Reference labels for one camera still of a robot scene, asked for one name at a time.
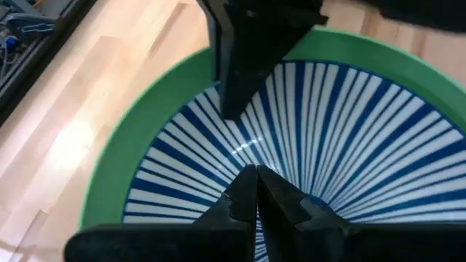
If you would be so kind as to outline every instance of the wooden floor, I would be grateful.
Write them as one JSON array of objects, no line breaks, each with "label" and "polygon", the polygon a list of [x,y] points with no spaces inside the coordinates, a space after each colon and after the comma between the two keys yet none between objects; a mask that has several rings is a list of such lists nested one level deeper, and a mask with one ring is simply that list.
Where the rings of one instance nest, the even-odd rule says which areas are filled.
[{"label": "wooden floor", "polygon": [[[347,1],[327,1],[323,12],[330,27],[397,45],[466,84],[466,37],[386,21]],[[121,115],[207,45],[194,0],[97,2],[0,128],[0,262],[62,260],[92,166]]]}]

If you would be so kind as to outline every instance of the white stripe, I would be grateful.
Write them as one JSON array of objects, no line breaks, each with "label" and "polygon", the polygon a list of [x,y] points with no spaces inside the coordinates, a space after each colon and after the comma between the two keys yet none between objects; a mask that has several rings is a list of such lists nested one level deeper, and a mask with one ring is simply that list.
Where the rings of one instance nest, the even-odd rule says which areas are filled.
[{"label": "white stripe", "polygon": [[[272,77],[269,76],[266,79],[266,86],[272,86]],[[277,168],[275,172],[277,173],[282,173],[283,174],[283,168],[278,155],[277,155],[277,149],[275,148],[275,145],[272,140],[272,134],[268,131],[271,130],[269,127],[269,124],[267,122],[267,119],[265,117],[265,111],[264,111],[264,105],[262,104],[261,97],[260,95],[255,95],[253,96],[253,104],[254,108],[256,109],[257,117],[259,120],[259,124],[261,126],[261,129],[264,131],[263,132],[263,139],[267,142],[267,145],[270,148],[270,154],[273,157],[273,161],[275,163],[275,167]]]},{"label": "white stripe", "polygon": [[[456,153],[456,154],[454,154],[452,156],[448,156],[448,157],[439,159],[436,162],[427,164],[424,167],[419,168],[418,170],[410,172],[409,174],[406,174],[403,177],[400,177],[400,178],[394,180],[390,184],[387,184],[386,186],[380,188],[378,191],[376,191],[374,193],[371,193],[368,196],[361,199],[360,201],[357,201],[356,203],[346,207],[341,212],[339,212],[339,214],[342,215],[342,216],[349,215],[350,213],[362,210],[362,209],[366,208],[367,206],[372,205],[373,203],[384,201],[385,199],[390,198],[393,195],[392,193],[394,192],[394,190],[396,188],[401,188],[400,185],[402,185],[403,183],[406,183],[406,182],[408,182],[410,180],[413,180],[413,179],[416,179],[416,178],[418,178],[418,177],[420,177],[422,175],[428,174],[430,172],[434,172],[436,170],[443,169],[444,167],[448,167],[450,165],[453,165],[453,164],[456,164],[456,163],[459,163],[459,162],[465,161],[465,160],[466,160],[466,151],[461,151],[461,152]],[[407,185],[404,185],[403,188],[405,188],[406,186],[411,188],[413,185],[417,185],[417,183],[411,182],[411,183],[409,183]],[[377,194],[381,194],[381,195],[378,196],[378,197],[375,197],[371,201],[366,201],[365,200],[365,199],[370,199],[372,196],[377,195]]]},{"label": "white stripe", "polygon": [[170,207],[158,207],[153,205],[143,205],[136,203],[128,203],[125,208],[125,212],[129,213],[145,213],[145,214],[155,214],[155,215],[175,215],[185,218],[198,219],[202,213],[182,210]]},{"label": "white stripe", "polygon": [[167,166],[172,167],[174,170],[182,172],[183,174],[186,174],[191,178],[194,178],[198,181],[202,181],[203,183],[209,185],[212,188],[216,188],[219,191],[225,190],[223,186],[219,185],[214,180],[207,178],[205,175],[201,174],[194,168],[184,164],[183,162],[180,162],[177,159],[172,158],[171,156],[168,156],[166,153],[160,151],[159,149],[150,148],[149,152],[147,153],[147,156],[151,157],[152,159],[157,159],[161,163],[164,163]]},{"label": "white stripe", "polygon": [[290,143],[288,142],[288,125],[286,123],[286,107],[285,107],[285,82],[283,81],[283,66],[278,65],[275,67],[275,90],[277,91],[277,110],[280,116],[280,130],[282,136],[279,137],[279,141],[282,141],[283,146],[281,147],[283,156],[286,157],[287,177],[290,179],[292,184],[296,184],[293,178],[293,168],[291,167],[291,154],[290,154]]},{"label": "white stripe", "polygon": [[123,223],[193,223],[194,221],[194,219],[159,218],[136,215],[126,215],[123,217]]},{"label": "white stripe", "polygon": [[323,90],[322,90],[322,96],[320,98],[320,104],[319,104],[319,111],[318,111],[318,117],[317,117],[317,126],[318,126],[318,136],[316,137],[319,141],[318,144],[320,144],[320,141],[323,139],[324,140],[324,146],[323,150],[321,152],[321,155],[319,156],[319,166],[317,168],[316,172],[316,180],[315,180],[315,196],[321,196],[322,195],[322,182],[323,182],[323,174],[322,174],[322,169],[323,169],[323,156],[325,154],[325,151],[327,150],[328,147],[328,139],[329,139],[329,134],[328,132],[326,134],[322,134],[323,132],[323,123],[325,121],[325,115],[327,114],[327,109],[332,110],[334,108],[328,108],[328,102],[330,100],[330,95],[333,90],[333,86],[335,84],[335,79],[336,75],[338,73],[339,67],[337,65],[329,65],[327,68],[327,74],[325,76],[325,81],[323,83]]},{"label": "white stripe", "polygon": [[216,202],[217,199],[221,196],[220,193],[214,191],[213,195],[217,196],[217,198],[215,198],[213,196],[210,196],[210,195],[206,194],[205,192],[201,192],[202,189],[200,189],[200,188],[196,188],[196,189],[199,189],[199,190],[194,190],[194,189],[189,188],[187,186],[183,186],[183,185],[181,185],[179,183],[175,183],[175,182],[172,182],[172,181],[170,181],[168,179],[162,178],[162,177],[160,177],[158,175],[152,175],[152,174],[149,174],[149,173],[141,171],[141,170],[139,170],[138,173],[136,174],[136,178],[139,178],[139,179],[142,179],[142,180],[145,180],[145,181],[148,181],[148,182],[152,182],[152,183],[155,183],[155,184],[158,184],[158,185],[167,186],[169,188],[173,188],[175,190],[178,190],[178,191],[181,191],[181,192],[184,192],[184,193],[187,193],[187,194],[191,194],[193,196],[200,197],[200,198],[209,200],[211,202]]},{"label": "white stripe", "polygon": [[188,147],[193,148],[193,150],[195,149],[197,153],[201,154],[204,158],[206,158],[209,161],[209,163],[212,163],[221,172],[229,173],[231,175],[236,175],[240,172],[230,161],[224,161],[222,163],[221,161],[223,160],[223,158],[215,158],[219,157],[219,155],[214,154],[215,157],[213,157],[203,147],[198,146],[196,142],[194,142],[194,140],[192,140],[189,136],[185,135],[181,130],[179,130],[174,124],[168,123],[167,126],[165,126],[165,130],[170,132],[179,140],[183,141]]},{"label": "white stripe", "polygon": [[226,136],[226,139],[234,146],[234,149],[230,151],[231,154],[234,156],[234,158],[237,161],[238,161],[238,156],[241,158],[241,160],[238,161],[238,163],[240,163],[243,167],[247,164],[250,164],[249,156],[246,154],[245,151],[242,150],[240,140],[237,139],[237,134],[234,134],[233,130],[229,129],[230,126],[223,119],[221,119],[219,115],[217,114],[220,111],[220,96],[218,95],[217,90],[215,89],[208,90],[206,94],[210,98],[214,106],[216,107],[214,109],[209,104],[208,113],[211,114],[211,116],[213,117],[213,121],[217,123],[218,126],[220,126],[221,133],[224,134]]},{"label": "white stripe", "polygon": [[215,146],[213,146],[213,144],[190,121],[188,121],[184,115],[177,114],[173,117],[173,121],[179,124],[180,127],[190,134],[199,144],[204,146],[205,149],[214,155],[218,161],[226,163],[226,157]]},{"label": "white stripe", "polygon": [[263,258],[257,260],[257,262],[268,262],[269,258],[267,256],[264,256]]},{"label": "white stripe", "polygon": [[296,112],[295,112],[295,101],[296,101],[296,64],[286,63],[285,64],[285,79],[286,79],[286,113],[288,118],[288,135],[290,138],[290,145],[288,145],[288,155],[291,155],[293,164],[292,174],[294,177],[294,185],[299,185],[299,171],[298,171],[298,152],[296,149]]},{"label": "white stripe", "polygon": [[150,203],[157,203],[157,204],[164,204],[164,205],[172,205],[174,207],[184,207],[189,208],[191,210],[197,210],[201,212],[205,212],[209,209],[208,206],[201,205],[195,202],[186,201],[183,199],[179,199],[172,196],[165,196],[162,194],[147,192],[140,189],[132,188],[130,189],[130,194],[128,199],[132,200],[139,200],[145,201]]},{"label": "white stripe", "polygon": [[387,108],[387,110],[385,110],[385,112],[379,117],[379,120],[376,121],[374,123],[374,128],[371,129],[371,131],[369,131],[368,135],[366,136],[366,138],[361,141],[358,145],[358,150],[356,152],[350,152],[350,151],[347,151],[346,152],[346,156],[344,157],[344,159],[346,158],[347,160],[344,161],[342,160],[337,171],[336,171],[336,174],[338,175],[341,175],[343,177],[343,179],[341,179],[340,183],[338,184],[338,186],[336,187],[336,191],[334,192],[334,194],[336,194],[336,192],[348,181],[348,179],[350,178],[350,174],[348,173],[348,168],[351,168],[351,166],[349,166],[348,164],[352,162],[352,160],[357,156],[357,152],[360,152],[362,150],[362,145],[366,146],[368,144],[368,139],[369,138],[372,138],[376,131],[377,130],[380,130],[382,128],[382,125],[395,113],[395,111],[397,109],[399,109],[404,102],[406,102],[409,97],[411,95],[408,93],[408,92],[405,92],[403,91],[396,99],[395,101],[393,101],[393,103],[390,104],[390,106]]},{"label": "white stripe", "polygon": [[[375,118],[376,116],[382,111],[382,109],[389,103],[390,99],[393,98],[393,96],[395,96],[396,92],[399,90],[400,88],[396,85],[391,85],[390,88],[388,89],[388,91],[384,94],[384,96],[382,97],[382,99],[377,103],[377,105],[375,106],[375,108],[372,110],[372,112],[369,114],[369,117],[367,118],[367,120],[364,122],[363,126],[361,127],[360,131],[357,133],[357,135],[355,136],[355,139],[351,142],[347,152],[352,152],[353,149],[356,147],[356,146],[359,146],[359,143],[358,141],[360,140],[360,138],[362,137],[362,135],[365,135],[367,134],[368,132],[368,128],[369,128],[369,125],[372,124],[373,122],[375,122]],[[339,122],[339,130],[338,130],[338,133],[339,134],[341,131],[341,125],[343,125],[343,121],[340,120]],[[331,164],[330,164],[330,167],[329,167],[329,171],[332,171],[332,169],[334,168],[335,166],[335,162],[336,162],[336,159],[337,159],[337,156],[338,154],[333,154],[333,159],[331,161]],[[345,154],[342,161],[341,161],[341,164],[340,166],[338,167],[338,169],[341,167],[341,165],[343,163],[345,163],[347,161],[347,158],[350,156],[350,154]],[[338,176],[338,172],[336,172],[336,174],[334,174],[334,180],[335,182],[332,184],[332,186],[329,186],[327,191],[324,192],[324,195],[323,195],[323,198],[324,199],[330,199],[331,197],[333,197],[333,193],[336,193],[336,190],[341,186],[341,180],[342,180],[342,175]]]},{"label": "white stripe", "polygon": [[366,176],[360,176],[362,179],[360,179],[359,183],[351,183],[350,185],[364,185],[363,188],[360,186],[357,187],[355,186],[351,190],[348,191],[347,198],[345,198],[344,194],[342,194],[342,199],[344,200],[341,205],[344,205],[344,203],[347,203],[351,200],[353,200],[355,197],[358,197],[360,195],[360,192],[364,192],[365,188],[370,188],[374,185],[376,185],[378,182],[384,180],[391,174],[394,174],[395,172],[403,169],[407,165],[421,159],[424,156],[427,156],[428,154],[431,154],[432,152],[435,152],[437,150],[442,149],[443,147],[450,145],[454,142],[457,142],[458,140],[461,140],[462,136],[456,131],[452,130],[450,132],[447,132],[446,134],[440,136],[439,138],[436,138],[435,140],[430,141],[428,144],[416,149],[415,151],[411,152],[409,155],[403,157],[400,161],[396,162],[396,164],[391,164],[388,169],[386,169],[382,173],[377,173],[377,172],[372,172],[371,174],[368,174]]},{"label": "white stripe", "polygon": [[[201,108],[196,103],[190,103],[188,106],[196,114],[196,116],[199,117],[199,119],[202,121],[202,123],[205,125],[205,127],[207,127],[209,129],[209,131],[211,131],[213,133],[213,135],[216,137],[218,142],[220,142],[221,145],[226,148],[226,150],[228,150],[229,152],[233,152],[234,148],[232,146],[230,146],[229,143],[226,142],[223,135],[217,130],[214,123],[212,123],[211,120],[209,120],[209,118],[207,118],[207,116],[202,112]],[[237,155],[233,155],[233,157],[240,164],[245,165],[245,163]]]},{"label": "white stripe", "polygon": [[[428,188],[421,188],[416,191],[402,194],[400,196],[395,196],[381,203],[380,205],[376,205],[376,206],[361,210],[360,212],[356,212],[352,216],[362,215],[362,214],[366,214],[372,211],[380,210],[382,208],[390,207],[392,205],[404,203],[407,201],[421,199],[423,197],[435,196],[437,194],[444,194],[444,193],[448,193],[448,192],[452,192],[452,191],[456,191],[456,190],[460,190],[464,188],[466,188],[466,178],[451,180],[451,181],[437,184],[435,186],[430,186]],[[432,208],[432,207],[436,207],[436,209],[433,209],[433,210],[442,210],[444,208],[443,202],[438,202],[438,203],[431,204],[431,205],[421,205],[419,207],[404,208],[401,210],[394,210],[392,212],[383,213],[381,215],[373,215],[370,217],[370,219],[386,217],[386,216],[391,216],[391,215],[403,215],[403,214],[412,213],[412,212],[429,211],[430,210],[429,208]]]},{"label": "white stripe", "polygon": [[243,114],[241,116],[241,121],[242,121],[242,124],[244,124],[244,126],[246,128],[246,131],[248,131],[248,134],[249,134],[249,137],[250,137],[249,145],[254,146],[256,148],[257,152],[259,153],[259,156],[265,161],[265,163],[262,163],[262,162],[259,162],[259,160],[257,160],[258,164],[265,164],[266,166],[270,166],[269,161],[265,157],[264,152],[262,150],[262,145],[259,144],[260,143],[260,141],[258,139],[259,135],[257,135],[253,131],[253,128],[252,128],[252,126],[250,124],[250,120],[248,118],[248,117],[251,118],[251,117],[254,116],[253,105],[248,104],[248,106],[246,106],[245,112],[246,112],[246,114]]},{"label": "white stripe", "polygon": [[[404,148],[406,148],[406,145],[402,146],[401,148],[399,148],[396,152],[394,152],[394,150],[401,144],[405,143],[406,141],[411,141],[413,139],[416,139],[414,137],[415,134],[417,134],[420,130],[424,129],[426,126],[428,126],[429,124],[433,123],[435,120],[439,119],[441,116],[439,113],[437,112],[432,112],[430,113],[429,115],[427,115],[425,118],[423,118],[423,120],[421,120],[420,122],[416,123],[416,125],[414,125],[413,127],[411,127],[408,131],[406,131],[403,135],[401,135],[400,137],[396,138],[395,141],[393,141],[393,143],[391,143],[386,149],[383,150],[383,152],[380,153],[380,155],[378,155],[377,158],[375,158],[362,172],[361,172],[361,177],[364,177],[366,176],[366,173],[369,171],[369,170],[372,170],[374,167],[378,167],[377,169],[375,169],[372,173],[376,173],[377,170],[382,170],[383,168],[385,168],[387,165],[389,165],[389,160],[391,161],[391,159],[397,159],[399,156],[402,156],[403,154],[405,154],[407,151],[406,150],[403,150]],[[428,137],[428,135],[426,135],[426,132],[428,132],[427,130],[425,130],[422,134],[419,134],[419,137],[421,138],[426,138]],[[397,155],[395,158],[392,158],[391,156],[388,157],[389,154],[395,154]]]},{"label": "white stripe", "polygon": [[[407,185],[394,188],[393,190],[388,191],[386,194],[384,194],[382,196],[379,196],[376,199],[371,200],[368,203],[369,204],[373,204],[373,203],[375,204],[375,203],[378,203],[378,202],[383,203],[384,201],[390,201],[390,199],[394,199],[397,196],[401,196],[401,198],[399,200],[401,202],[403,202],[403,201],[405,201],[405,200],[403,200],[403,194],[405,194],[406,192],[408,192],[408,191],[410,191],[410,190],[412,190],[414,188],[419,188],[419,187],[422,187],[422,186],[426,186],[426,185],[428,185],[430,183],[434,183],[436,181],[449,179],[449,178],[454,178],[455,176],[464,175],[464,174],[466,174],[466,164],[461,164],[461,165],[459,165],[457,167],[452,167],[450,169],[434,173],[434,174],[429,175],[429,176],[427,176],[427,177],[425,177],[425,178],[423,178],[421,180],[414,181],[414,182],[409,183]],[[363,209],[363,208],[360,209],[360,211],[363,212],[363,213],[366,213],[366,210],[367,210],[367,208],[366,209]],[[351,212],[351,213],[348,213],[347,215],[348,216],[354,216],[355,214],[357,214],[360,211]]]},{"label": "white stripe", "polygon": [[343,111],[341,113],[341,118],[340,119],[341,119],[342,124],[344,123],[344,121],[346,119],[348,119],[348,122],[343,127],[343,130],[341,131],[341,135],[340,135],[340,138],[339,138],[339,141],[337,143],[336,150],[335,150],[335,156],[340,155],[341,150],[343,148],[343,145],[346,142],[346,140],[348,139],[348,135],[350,134],[350,130],[355,125],[355,121],[356,121],[355,120],[355,117],[356,117],[355,112],[353,112],[350,115],[350,109],[355,103],[358,102],[357,101],[358,94],[362,90],[362,88],[364,87],[364,84],[366,83],[367,78],[368,78],[368,74],[366,72],[360,72],[358,74],[358,77],[356,78],[356,81],[355,81],[355,83],[353,85],[352,91],[349,94],[347,102],[344,105],[344,109],[343,109]]},{"label": "white stripe", "polygon": [[[245,118],[245,115],[241,114],[240,118],[241,120],[243,120]],[[246,159],[249,159],[246,160],[246,164],[258,164],[258,160],[249,148],[248,144],[250,141],[246,141],[245,137],[242,136],[240,129],[233,121],[227,120],[226,124],[228,125],[229,129],[233,132],[233,136],[240,142],[240,146],[233,151],[233,155],[244,154],[246,155]]]},{"label": "white stripe", "polygon": [[231,183],[232,180],[234,179],[234,174],[231,172],[227,172],[224,168],[218,169],[214,167],[211,163],[206,162],[204,159],[200,158],[197,156],[192,148],[188,148],[181,143],[179,143],[177,140],[171,138],[167,133],[161,132],[158,136],[158,138],[164,142],[166,142],[168,145],[172,146],[174,149],[176,149],[178,152],[181,154],[187,156],[188,158],[194,160],[197,164],[201,165],[204,167],[206,170],[211,171],[213,174],[216,176],[220,177],[221,179],[227,181],[228,183]]},{"label": "white stripe", "polygon": [[[343,173],[348,174],[348,176],[354,174],[354,172],[361,167],[361,164],[364,163],[364,161],[374,152],[374,150],[379,146],[389,135],[393,133],[393,131],[398,128],[402,123],[407,120],[414,112],[416,112],[421,106],[424,105],[424,102],[420,100],[419,98],[414,98],[411,100],[406,106],[403,107],[403,109],[397,114],[396,117],[394,117],[391,121],[389,121],[382,129],[381,132],[373,137],[371,140],[364,140],[361,145],[365,145],[365,147],[360,146],[360,150],[355,152],[354,155],[358,155],[361,153],[361,155],[355,159],[355,162],[351,162],[351,165],[348,167],[350,168],[349,170],[342,171]],[[341,199],[345,199],[346,196],[349,196],[350,194],[354,193],[354,188],[352,186],[357,185],[359,181],[361,180],[368,180],[371,178],[369,175],[362,175],[359,173],[359,176],[356,177],[348,186],[347,190],[343,191],[341,193]]]},{"label": "white stripe", "polygon": [[[343,107],[344,98],[346,97],[346,95],[347,95],[347,93],[348,93],[348,91],[349,91],[349,89],[351,87],[351,84],[352,84],[353,80],[356,77],[356,73],[357,73],[357,71],[355,69],[350,68],[348,70],[347,75],[346,75],[346,77],[344,79],[344,82],[343,82],[343,86],[340,89],[338,98],[337,98],[335,106],[333,108],[331,121],[330,121],[330,124],[329,124],[329,130],[328,130],[328,135],[331,135],[331,134],[333,134],[333,135],[330,137],[330,145],[324,146],[324,149],[326,150],[326,153],[325,153],[325,161],[324,161],[324,167],[325,168],[323,170],[323,173],[326,174],[326,175],[330,175],[329,172],[332,170],[332,167],[329,167],[330,162],[332,162],[333,158],[335,157],[334,154],[332,154],[332,152],[335,149],[335,145],[336,145],[336,142],[338,140],[339,130],[341,130],[341,125],[343,124],[343,121],[341,121],[341,120],[338,121],[338,119],[337,119],[338,114],[340,113],[340,110]],[[332,187],[332,182],[329,183],[328,189],[331,188],[331,187]]]},{"label": "white stripe", "polygon": [[312,179],[315,182],[315,168],[317,163],[317,147],[319,145],[319,138],[320,138],[320,128],[318,126],[318,119],[319,119],[319,110],[320,108],[317,107],[318,99],[321,96],[322,92],[322,82],[323,82],[323,75],[325,73],[325,64],[318,63],[316,70],[315,70],[315,77],[314,77],[314,84],[312,85],[312,97],[311,97],[311,120],[309,123],[311,124],[312,128],[312,148],[311,148],[311,168],[309,170],[309,176],[311,181],[309,182],[309,193],[315,195],[315,188],[311,187]]},{"label": "white stripe", "polygon": [[[281,68],[281,66],[276,66],[275,67],[275,71],[279,71]],[[284,169],[284,172],[281,174],[281,175],[284,175],[284,174],[289,174],[290,173],[290,170],[288,168],[288,165],[287,165],[287,162],[286,162],[286,159],[285,159],[285,155],[284,155],[284,145],[283,145],[283,140],[281,139],[282,137],[282,130],[280,128],[280,123],[278,121],[278,109],[277,109],[277,104],[275,102],[275,85],[272,81],[272,77],[270,77],[269,79],[267,79],[266,81],[266,88],[267,88],[267,94],[268,94],[268,98],[269,98],[269,105],[270,105],[270,112],[272,114],[272,120],[273,120],[273,126],[272,126],[272,130],[275,131],[275,134],[276,134],[276,138],[277,138],[277,141],[278,141],[278,146],[279,148],[277,148],[277,151],[279,151],[281,154],[282,154],[282,159],[284,160],[284,166],[283,166],[283,169]]]},{"label": "white stripe", "polygon": [[212,188],[206,186],[206,185],[203,185],[185,175],[182,175],[180,174],[179,172],[175,172],[173,170],[170,170],[170,169],[167,169],[166,167],[163,167],[157,163],[154,163],[152,161],[149,161],[147,159],[144,159],[141,163],[141,167],[142,168],[146,168],[147,170],[151,170],[152,172],[155,172],[155,173],[159,173],[159,174],[163,174],[163,175],[166,175],[167,177],[169,178],[172,178],[176,181],[179,181],[179,182],[182,182],[182,183],[185,183],[187,185],[190,185],[190,186],[193,186],[195,188],[197,188],[198,190],[200,191],[203,191],[204,193],[209,193],[209,194],[212,194],[214,196],[217,196],[219,195],[220,193],[218,191],[215,191],[213,190]]},{"label": "white stripe", "polygon": [[265,253],[267,253],[267,250],[266,250],[266,249],[263,249],[261,252],[257,252],[257,253],[256,253],[256,257],[259,257],[259,256],[261,256],[261,255],[263,255],[263,254],[265,254]]},{"label": "white stripe", "polygon": [[256,114],[254,113],[255,107],[256,107],[256,101],[259,98],[259,93],[257,92],[251,101],[251,107],[248,106],[246,108],[247,114],[249,116],[249,119],[251,121],[249,122],[252,125],[253,131],[252,133],[255,135],[256,140],[258,141],[258,151],[262,157],[266,161],[266,164],[268,167],[270,167],[273,170],[277,169],[277,163],[273,160],[270,150],[267,147],[267,142],[264,140],[264,133],[261,131],[261,128],[259,127],[259,119],[257,118]]},{"label": "white stripe", "polygon": [[[368,219],[360,219],[354,222],[364,222]],[[412,223],[412,222],[435,222],[435,221],[464,221],[466,211],[449,211],[444,213],[406,215],[399,218],[379,219],[372,223]]]},{"label": "white stripe", "polygon": [[265,248],[265,244],[256,245],[256,252],[257,252],[258,250],[263,249],[263,248]]},{"label": "white stripe", "polygon": [[311,80],[312,80],[312,70],[314,68],[313,63],[306,63],[304,69],[304,82],[303,82],[303,97],[302,97],[302,107],[301,107],[301,176],[303,184],[301,189],[306,189],[309,185],[309,173],[307,172],[307,156],[309,152],[307,150],[307,144],[309,143],[309,132],[308,129],[308,119],[309,119],[309,99],[311,92]]}]

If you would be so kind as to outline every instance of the black metal bracket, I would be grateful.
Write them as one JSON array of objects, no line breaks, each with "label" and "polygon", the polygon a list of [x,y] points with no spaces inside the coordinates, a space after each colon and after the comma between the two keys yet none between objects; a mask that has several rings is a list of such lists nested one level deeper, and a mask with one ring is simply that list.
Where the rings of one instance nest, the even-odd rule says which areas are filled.
[{"label": "black metal bracket", "polygon": [[197,0],[209,27],[221,114],[237,119],[265,78],[314,25],[323,0]]},{"label": "black metal bracket", "polygon": [[458,0],[358,0],[380,10],[389,19],[429,28],[466,33],[462,2]]},{"label": "black metal bracket", "polygon": [[258,167],[258,177],[271,262],[466,259],[466,223],[349,223],[267,167]]},{"label": "black metal bracket", "polygon": [[68,241],[65,261],[252,262],[256,189],[256,167],[247,166],[193,224],[97,226]]}]

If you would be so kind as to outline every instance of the green plate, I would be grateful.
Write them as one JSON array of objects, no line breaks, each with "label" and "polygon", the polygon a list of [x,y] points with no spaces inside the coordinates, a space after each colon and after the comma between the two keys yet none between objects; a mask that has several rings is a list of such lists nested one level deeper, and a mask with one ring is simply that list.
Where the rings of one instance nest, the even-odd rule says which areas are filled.
[{"label": "green plate", "polygon": [[[466,94],[458,83],[421,59],[373,39],[316,27],[286,60],[330,60],[373,71],[402,84],[466,130]],[[160,77],[123,116],[95,166],[81,228],[121,223],[127,190],[154,136],[184,104],[211,84],[210,50],[202,50]]]}]

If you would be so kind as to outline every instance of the bowl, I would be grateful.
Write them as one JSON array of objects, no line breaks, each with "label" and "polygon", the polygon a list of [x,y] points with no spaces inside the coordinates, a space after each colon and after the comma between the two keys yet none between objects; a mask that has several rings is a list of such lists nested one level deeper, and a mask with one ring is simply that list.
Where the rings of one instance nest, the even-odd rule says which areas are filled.
[{"label": "bowl", "polygon": [[[462,88],[419,58],[316,27],[240,119],[224,121],[203,50],[123,117],[95,168],[82,227],[192,223],[247,164],[265,164],[352,222],[465,221],[464,104]],[[259,226],[257,261],[263,239]]]}]

